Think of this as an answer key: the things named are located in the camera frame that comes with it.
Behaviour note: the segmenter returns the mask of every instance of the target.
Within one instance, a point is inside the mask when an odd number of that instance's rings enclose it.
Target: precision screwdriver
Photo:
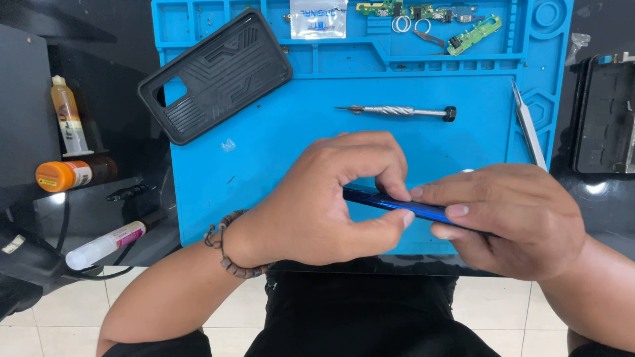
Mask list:
[[[438,116],[443,118],[443,121],[454,121],[457,117],[456,107],[445,107],[444,111],[427,111],[424,109],[414,109],[413,107],[403,107],[400,105],[377,105],[372,107],[363,107],[361,105],[352,105],[350,107],[335,107],[336,109],[346,109],[352,111],[355,114],[361,114],[362,112],[390,115],[390,116]]]

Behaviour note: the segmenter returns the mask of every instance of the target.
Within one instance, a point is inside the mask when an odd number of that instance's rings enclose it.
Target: forearm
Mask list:
[[[574,332],[635,352],[635,262],[589,237],[567,272],[539,284]]]
[[[201,327],[243,282],[222,269],[221,259],[219,249],[201,241],[144,271],[105,317],[97,356],[117,342],[168,340]]]

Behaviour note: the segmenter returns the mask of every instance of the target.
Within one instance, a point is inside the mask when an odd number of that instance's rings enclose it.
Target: white tube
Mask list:
[[[116,251],[122,246],[137,240],[146,232],[145,224],[134,221],[130,224],[115,229],[94,241],[90,241],[66,255],[66,264],[73,270],[82,270],[90,267],[96,261]]]

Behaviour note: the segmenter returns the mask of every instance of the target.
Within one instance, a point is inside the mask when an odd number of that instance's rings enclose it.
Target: white floor tile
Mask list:
[[[502,357],[520,357],[523,351],[524,330],[474,330]]]
[[[526,330],[523,357],[566,357],[566,330]]]
[[[97,351],[98,327],[39,327],[44,357],[90,357]]]
[[[33,310],[28,309],[20,313],[14,313],[0,321],[0,326],[35,326],[36,318],[33,317]]]
[[[568,327],[551,309],[540,285],[535,281],[531,286],[529,311],[527,312],[527,330],[566,330]]]
[[[38,326],[99,327],[108,309],[103,281],[78,281],[43,296],[33,313]]]
[[[118,273],[126,268],[127,267],[107,266],[104,267],[104,275]],[[146,269],[148,268],[135,267],[122,276],[106,280],[106,292],[108,293],[108,303],[110,304],[110,306],[112,306],[115,300],[117,300],[126,286],[128,286],[128,284],[130,284],[134,279],[137,278],[137,276],[139,276],[139,274],[141,274]]]
[[[243,357],[261,328],[203,328],[214,357]]]
[[[530,281],[462,276],[452,313],[473,330],[522,330],[530,288]]]
[[[267,294],[264,275],[247,279],[214,312],[203,327],[263,327]]]
[[[42,357],[35,326],[1,326],[0,357]]]

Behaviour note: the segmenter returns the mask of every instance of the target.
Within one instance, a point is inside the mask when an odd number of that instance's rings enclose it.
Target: bottle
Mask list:
[[[66,255],[66,264],[73,270],[90,267],[96,261],[115,252],[122,246],[136,241],[167,218],[163,210],[158,210],[125,226],[115,229],[94,241],[90,241]]]
[[[114,180],[117,165],[107,156],[77,161],[50,161],[37,167],[36,181],[45,191],[62,192],[82,185],[98,185]]]
[[[63,77],[53,77],[51,96],[53,97],[57,119],[60,122],[64,144],[66,145],[66,154],[62,156],[93,154],[92,150],[88,150],[88,145],[86,144],[84,130],[81,127],[81,121],[77,113],[75,96],[70,91],[70,88],[66,86],[66,80]]]

